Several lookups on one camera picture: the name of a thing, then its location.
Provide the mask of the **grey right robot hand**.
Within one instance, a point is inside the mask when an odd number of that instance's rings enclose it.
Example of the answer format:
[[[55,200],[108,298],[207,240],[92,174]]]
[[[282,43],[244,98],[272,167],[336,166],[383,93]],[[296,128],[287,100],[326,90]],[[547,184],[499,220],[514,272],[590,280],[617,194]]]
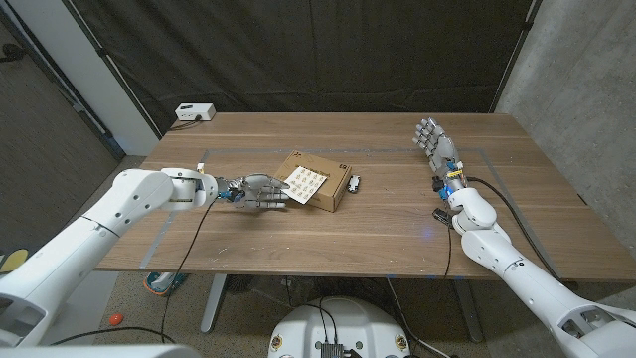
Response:
[[[442,200],[446,201],[454,192],[467,187],[458,151],[452,139],[432,117],[423,119],[416,126],[412,141],[428,158],[434,173],[432,188]]]

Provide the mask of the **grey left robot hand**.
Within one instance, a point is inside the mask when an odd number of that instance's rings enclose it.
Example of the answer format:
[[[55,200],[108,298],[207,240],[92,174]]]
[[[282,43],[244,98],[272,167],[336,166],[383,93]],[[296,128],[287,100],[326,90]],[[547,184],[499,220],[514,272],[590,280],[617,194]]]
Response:
[[[267,174],[249,174],[235,179],[216,178],[219,198],[237,208],[281,209],[289,196],[284,192],[289,185]]]

